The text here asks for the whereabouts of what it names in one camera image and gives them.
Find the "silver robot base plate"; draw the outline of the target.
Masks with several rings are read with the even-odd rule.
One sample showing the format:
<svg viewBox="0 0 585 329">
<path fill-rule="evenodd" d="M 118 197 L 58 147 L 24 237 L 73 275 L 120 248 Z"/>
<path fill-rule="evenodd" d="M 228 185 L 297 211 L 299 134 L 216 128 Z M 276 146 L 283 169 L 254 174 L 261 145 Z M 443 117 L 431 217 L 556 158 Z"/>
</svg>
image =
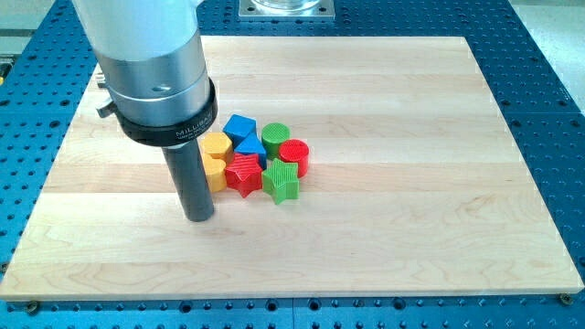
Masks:
<svg viewBox="0 0 585 329">
<path fill-rule="evenodd" d="M 334 0 L 240 0 L 239 18 L 267 20 L 334 20 Z"/>
</svg>

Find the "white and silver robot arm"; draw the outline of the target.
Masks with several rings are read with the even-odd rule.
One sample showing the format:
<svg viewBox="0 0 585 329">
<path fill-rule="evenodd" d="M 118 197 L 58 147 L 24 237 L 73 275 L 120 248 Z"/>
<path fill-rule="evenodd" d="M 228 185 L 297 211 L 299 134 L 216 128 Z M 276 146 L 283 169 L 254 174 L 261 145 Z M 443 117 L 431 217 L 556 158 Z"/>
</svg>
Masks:
<svg viewBox="0 0 585 329">
<path fill-rule="evenodd" d="M 218 112 L 197 22 L 199 0 L 74 0 L 124 133 L 151 146 L 188 143 Z"/>
</svg>

